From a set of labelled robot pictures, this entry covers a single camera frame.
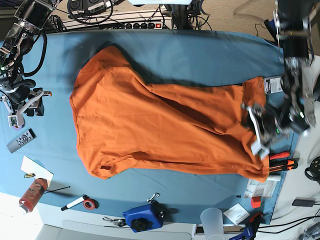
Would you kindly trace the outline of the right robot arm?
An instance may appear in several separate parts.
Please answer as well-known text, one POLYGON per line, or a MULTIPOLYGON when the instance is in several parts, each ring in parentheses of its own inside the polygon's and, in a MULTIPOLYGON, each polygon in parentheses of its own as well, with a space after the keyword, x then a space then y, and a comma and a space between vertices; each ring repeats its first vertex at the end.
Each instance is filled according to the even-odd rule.
POLYGON ((31 95, 31 88, 36 86, 35 81, 24 77, 35 75, 42 67, 48 43, 44 27, 59 3, 59 0, 24 0, 14 14, 17 22, 0 47, 0 92, 10 102, 11 114, 16 113, 18 106, 31 95), (40 62, 35 70, 25 73, 23 56, 35 44, 36 34, 43 37, 40 62))

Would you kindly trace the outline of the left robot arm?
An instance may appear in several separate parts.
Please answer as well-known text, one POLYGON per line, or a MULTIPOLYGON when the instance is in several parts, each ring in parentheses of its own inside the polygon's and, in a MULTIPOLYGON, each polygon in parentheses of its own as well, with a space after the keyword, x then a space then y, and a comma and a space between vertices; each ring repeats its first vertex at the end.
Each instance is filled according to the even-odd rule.
POLYGON ((316 125, 313 88, 303 76, 314 60, 310 14, 317 0, 277 0, 274 11, 276 40, 284 64, 280 105, 244 105, 255 147, 268 147, 277 137, 291 131, 301 134, 316 125))

